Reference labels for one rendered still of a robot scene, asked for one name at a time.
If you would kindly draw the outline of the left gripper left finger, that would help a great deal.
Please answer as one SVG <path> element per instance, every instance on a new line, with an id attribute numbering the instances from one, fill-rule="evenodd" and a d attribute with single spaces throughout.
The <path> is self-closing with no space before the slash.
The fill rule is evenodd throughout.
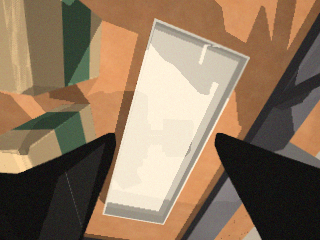
<path id="1" fill-rule="evenodd" d="M 0 172 L 4 239 L 83 240 L 115 148 L 107 133 L 23 172 Z"/>

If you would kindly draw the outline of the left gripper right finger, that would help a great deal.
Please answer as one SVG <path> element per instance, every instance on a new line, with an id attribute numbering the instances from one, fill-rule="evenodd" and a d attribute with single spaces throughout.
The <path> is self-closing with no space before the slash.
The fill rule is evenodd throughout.
<path id="1" fill-rule="evenodd" d="M 320 240 L 320 168 L 224 133 L 214 146 L 262 240 Z"/>

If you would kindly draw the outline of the tan and green rectangular block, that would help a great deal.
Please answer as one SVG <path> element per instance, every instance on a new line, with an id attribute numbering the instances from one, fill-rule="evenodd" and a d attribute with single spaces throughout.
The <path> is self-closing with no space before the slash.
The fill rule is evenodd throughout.
<path id="1" fill-rule="evenodd" d="M 23 172 L 96 138 L 90 104 L 60 105 L 0 135 L 0 172 Z"/>
<path id="2" fill-rule="evenodd" d="M 0 91 L 37 96 L 98 77 L 101 30 L 79 0 L 0 0 Z"/>

